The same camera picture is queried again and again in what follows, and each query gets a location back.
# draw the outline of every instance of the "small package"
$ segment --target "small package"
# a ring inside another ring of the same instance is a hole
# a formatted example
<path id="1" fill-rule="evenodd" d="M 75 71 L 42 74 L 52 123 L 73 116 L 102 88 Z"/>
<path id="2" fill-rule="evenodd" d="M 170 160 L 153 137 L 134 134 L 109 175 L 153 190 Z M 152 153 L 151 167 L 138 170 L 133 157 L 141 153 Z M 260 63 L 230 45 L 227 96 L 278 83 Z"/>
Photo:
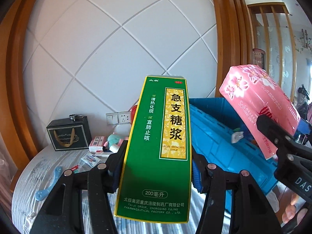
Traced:
<path id="1" fill-rule="evenodd" d="M 83 158 L 81 158 L 81 160 L 93 168 L 101 159 L 99 159 L 96 155 L 93 155 L 91 152 L 88 152 Z"/>
<path id="2" fill-rule="evenodd" d="M 103 152 L 104 143 L 107 141 L 105 136 L 96 136 L 89 145 L 91 153 Z"/>
<path id="3" fill-rule="evenodd" d="M 267 115 L 291 135 L 296 132 L 300 121 L 296 108 L 260 67 L 230 67 L 219 91 L 241 117 L 266 159 L 271 158 L 277 148 L 257 129 L 258 116 Z"/>
<path id="4" fill-rule="evenodd" d="M 114 152 L 112 152 L 110 150 L 105 150 L 105 151 L 102 151 L 102 152 L 97 152 L 94 155 L 96 155 L 99 158 L 108 158 L 113 153 Z"/>

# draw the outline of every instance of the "gold rope handle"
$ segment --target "gold rope handle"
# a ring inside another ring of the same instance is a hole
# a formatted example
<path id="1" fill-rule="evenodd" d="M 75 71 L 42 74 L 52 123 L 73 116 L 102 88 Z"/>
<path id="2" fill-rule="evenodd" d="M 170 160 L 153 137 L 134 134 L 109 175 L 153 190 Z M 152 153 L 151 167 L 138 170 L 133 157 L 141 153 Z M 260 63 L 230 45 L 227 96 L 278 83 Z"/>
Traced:
<path id="1" fill-rule="evenodd" d="M 73 142 L 74 142 L 75 129 L 73 128 L 73 129 L 71 130 L 71 141 L 69 142 L 69 144 L 61 142 L 60 139 L 59 139 L 59 137 L 57 136 L 57 132 L 56 132 L 55 130 L 54 130 L 54 136 L 55 136 L 55 139 L 57 140 L 57 142 L 58 142 L 61 146 L 63 146 L 63 147 L 69 147 L 69 146 L 71 146 L 71 145 L 73 144 Z"/>

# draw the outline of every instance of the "black robotic claw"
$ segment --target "black robotic claw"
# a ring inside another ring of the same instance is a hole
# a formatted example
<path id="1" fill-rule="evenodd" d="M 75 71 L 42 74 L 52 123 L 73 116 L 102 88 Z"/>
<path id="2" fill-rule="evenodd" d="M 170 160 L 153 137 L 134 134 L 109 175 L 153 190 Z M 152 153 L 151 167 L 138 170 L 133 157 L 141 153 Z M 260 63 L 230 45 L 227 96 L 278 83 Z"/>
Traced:
<path id="1" fill-rule="evenodd" d="M 221 233 L 226 190 L 232 190 L 229 234 L 282 233 L 272 207 L 247 170 L 240 173 L 226 172 L 213 163 L 209 164 L 194 148 L 192 155 L 201 173 L 202 193 L 206 193 L 196 234 Z"/>
<path id="2" fill-rule="evenodd" d="M 312 149 L 293 137 L 266 115 L 257 119 L 258 130 L 278 148 L 274 176 L 308 203 L 312 203 Z"/>
<path id="3" fill-rule="evenodd" d="M 84 234 L 81 190 L 86 189 L 93 233 L 117 233 L 107 193 L 118 188 L 127 143 L 123 141 L 105 164 L 88 172 L 64 171 L 43 203 L 30 234 Z"/>

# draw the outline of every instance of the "pink flower print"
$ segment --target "pink flower print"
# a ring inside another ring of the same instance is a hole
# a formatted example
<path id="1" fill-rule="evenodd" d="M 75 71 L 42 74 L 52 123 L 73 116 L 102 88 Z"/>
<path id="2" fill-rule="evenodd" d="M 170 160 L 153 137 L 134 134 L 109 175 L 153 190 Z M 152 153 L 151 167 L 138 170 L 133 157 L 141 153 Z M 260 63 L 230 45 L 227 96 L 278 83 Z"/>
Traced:
<path id="1" fill-rule="evenodd" d="M 244 68 L 243 71 L 248 74 L 250 80 L 253 81 L 253 83 L 256 83 L 261 77 L 261 75 L 256 70 Z"/>
<path id="2" fill-rule="evenodd" d="M 274 89 L 274 86 L 278 87 L 278 85 L 272 80 L 272 78 L 264 71 L 261 72 L 263 76 L 263 84 L 265 86 L 270 86 L 272 89 Z"/>
<path id="3" fill-rule="evenodd" d="M 225 91 L 227 91 L 229 93 L 230 98 L 233 99 L 234 87 L 227 86 L 227 89 Z"/>
<path id="4" fill-rule="evenodd" d="M 240 90 L 246 90 L 248 88 L 248 86 L 246 85 L 247 82 L 245 80 L 242 80 L 242 77 L 237 78 L 236 76 L 233 76 L 230 82 Z"/>

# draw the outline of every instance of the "yellow label panel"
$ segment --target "yellow label panel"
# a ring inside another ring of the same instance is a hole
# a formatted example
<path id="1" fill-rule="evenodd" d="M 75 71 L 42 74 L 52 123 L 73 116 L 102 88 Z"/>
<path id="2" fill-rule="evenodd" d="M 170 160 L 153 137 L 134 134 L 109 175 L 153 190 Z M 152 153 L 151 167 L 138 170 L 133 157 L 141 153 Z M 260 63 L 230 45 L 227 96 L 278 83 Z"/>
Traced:
<path id="1" fill-rule="evenodd" d="M 166 88 L 160 158 L 186 160 L 184 90 Z"/>

